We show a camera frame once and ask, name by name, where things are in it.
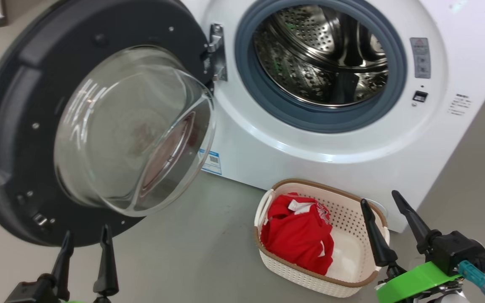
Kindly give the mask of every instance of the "white plastic basket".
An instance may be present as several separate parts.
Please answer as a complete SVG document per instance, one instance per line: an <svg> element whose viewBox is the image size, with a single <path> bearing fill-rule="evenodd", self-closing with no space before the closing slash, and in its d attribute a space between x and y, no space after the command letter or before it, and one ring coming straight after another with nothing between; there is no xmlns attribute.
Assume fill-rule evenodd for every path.
<svg viewBox="0 0 485 303"><path fill-rule="evenodd" d="M260 240L263 226L271 202L280 194L296 192L303 197L312 197L323 203L330 211L333 225L331 236L334 240L333 263L327 276L316 274L285 261L265 249ZM291 282L311 290L345 298L357 293L370 284L381 269L373 261L372 250L366 233L366 224L360 209L360 198L322 184L289 179L277 183L266 192L259 203L254 219L256 243L261 259L267 268ZM389 243L389 230L383 213L373 205L376 224Z"/></svg>

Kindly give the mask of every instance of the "front-loading washing machine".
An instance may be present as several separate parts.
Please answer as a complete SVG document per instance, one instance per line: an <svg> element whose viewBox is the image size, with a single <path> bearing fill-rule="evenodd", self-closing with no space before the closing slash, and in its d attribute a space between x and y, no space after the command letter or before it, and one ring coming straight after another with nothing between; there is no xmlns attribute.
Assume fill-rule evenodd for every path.
<svg viewBox="0 0 485 303"><path fill-rule="evenodd" d="M92 244L202 167L341 188L401 231L391 190L418 207L484 99L481 0L60 1L0 61L0 225Z"/></svg>

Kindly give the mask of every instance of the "red clothing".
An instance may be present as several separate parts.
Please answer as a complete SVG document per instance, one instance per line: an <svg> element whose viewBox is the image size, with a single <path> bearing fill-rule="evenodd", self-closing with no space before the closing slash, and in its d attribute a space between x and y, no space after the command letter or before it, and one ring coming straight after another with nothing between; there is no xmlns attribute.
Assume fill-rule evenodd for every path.
<svg viewBox="0 0 485 303"><path fill-rule="evenodd" d="M292 210L297 203L309 204L300 213ZM317 274L327 273L333 262L334 241L330 214L324 205L297 193L283 194L273 201L267 219L261 242L268 251Z"/></svg>

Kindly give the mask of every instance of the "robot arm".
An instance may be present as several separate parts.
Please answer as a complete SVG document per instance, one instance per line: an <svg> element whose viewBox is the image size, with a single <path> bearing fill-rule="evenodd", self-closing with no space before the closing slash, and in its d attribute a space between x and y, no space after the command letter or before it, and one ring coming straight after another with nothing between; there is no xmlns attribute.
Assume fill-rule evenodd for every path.
<svg viewBox="0 0 485 303"><path fill-rule="evenodd" d="M102 227L100 236L102 258L98 280L93 285L97 293L94 303L110 303L108 297L119 292L112 232L108 225ZM20 282L5 303L60 303L69 301L69 265L74 253L72 232L67 231L51 274L41 274L36 282Z"/></svg>
<svg viewBox="0 0 485 303"><path fill-rule="evenodd" d="M387 268L387 278L376 287L380 303L415 303L441 294L433 303L468 303L463 296L463 281L476 284L485 295L485 249L477 241L458 231L443 235L430 230L402 195L394 190L392 197L408 221L416 239L416 248L426 256L426 263L410 271L400 267L396 252L390 249L375 223L375 215L368 202L360 207L377 266Z"/></svg>

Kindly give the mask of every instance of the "blue label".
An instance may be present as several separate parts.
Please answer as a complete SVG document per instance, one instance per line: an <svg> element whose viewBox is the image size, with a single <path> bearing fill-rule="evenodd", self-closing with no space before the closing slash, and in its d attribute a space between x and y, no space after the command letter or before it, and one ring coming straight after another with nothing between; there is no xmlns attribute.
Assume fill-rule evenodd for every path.
<svg viewBox="0 0 485 303"><path fill-rule="evenodd" d="M203 157L205 151L200 149L200 157ZM208 171L213 174L222 175L222 167L220 164L220 155L215 153L214 151L210 151L207 155L207 159L205 159L205 163L203 163L202 170Z"/></svg>

